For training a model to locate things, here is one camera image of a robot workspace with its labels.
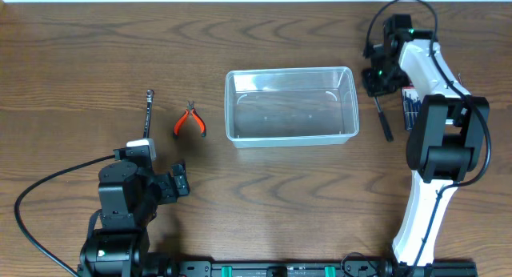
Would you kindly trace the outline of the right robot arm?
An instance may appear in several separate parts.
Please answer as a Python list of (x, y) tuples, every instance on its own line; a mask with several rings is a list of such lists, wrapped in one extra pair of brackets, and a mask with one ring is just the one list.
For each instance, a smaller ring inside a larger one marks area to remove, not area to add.
[(370, 67), (363, 86), (376, 99), (412, 85), (419, 111), (406, 144), (412, 173), (406, 213), (392, 249), (400, 267), (413, 270), (434, 261), (434, 245), (454, 192), (467, 186), (482, 149), (491, 149), (489, 103), (455, 78), (441, 53), (435, 30), (416, 30), (408, 14), (383, 24), (383, 42), (366, 44)]

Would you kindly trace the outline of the precision screwdriver set case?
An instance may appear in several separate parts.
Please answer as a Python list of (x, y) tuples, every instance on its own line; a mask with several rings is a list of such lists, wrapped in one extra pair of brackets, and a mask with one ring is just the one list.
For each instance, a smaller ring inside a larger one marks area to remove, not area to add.
[(401, 96), (405, 129), (411, 131), (420, 111), (422, 101), (413, 86), (403, 87)]

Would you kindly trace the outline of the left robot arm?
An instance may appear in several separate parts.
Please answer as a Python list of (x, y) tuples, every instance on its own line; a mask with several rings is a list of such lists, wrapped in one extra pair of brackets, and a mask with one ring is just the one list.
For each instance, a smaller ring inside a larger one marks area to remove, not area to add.
[(158, 206), (190, 193), (186, 164), (157, 175), (150, 164), (121, 161), (100, 170), (101, 209), (90, 218), (80, 253), (80, 276), (177, 276), (165, 253), (149, 252), (147, 232)]

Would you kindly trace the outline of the small black handled hammer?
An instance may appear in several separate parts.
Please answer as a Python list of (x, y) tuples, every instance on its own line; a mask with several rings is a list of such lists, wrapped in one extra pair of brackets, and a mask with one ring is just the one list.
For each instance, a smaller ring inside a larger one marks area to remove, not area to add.
[(386, 138), (386, 141), (388, 143), (391, 143), (394, 141), (394, 136), (392, 135), (392, 131), (390, 129), (390, 125), (387, 121), (387, 118), (384, 114), (384, 111), (378, 101), (378, 98), (377, 97), (374, 97), (374, 102), (375, 102), (375, 105), (377, 107), (377, 110), (378, 110), (378, 117), (379, 117), (379, 120), (380, 120), (380, 123), (382, 125), (382, 129), (383, 129), (383, 133), (385, 135), (385, 138)]

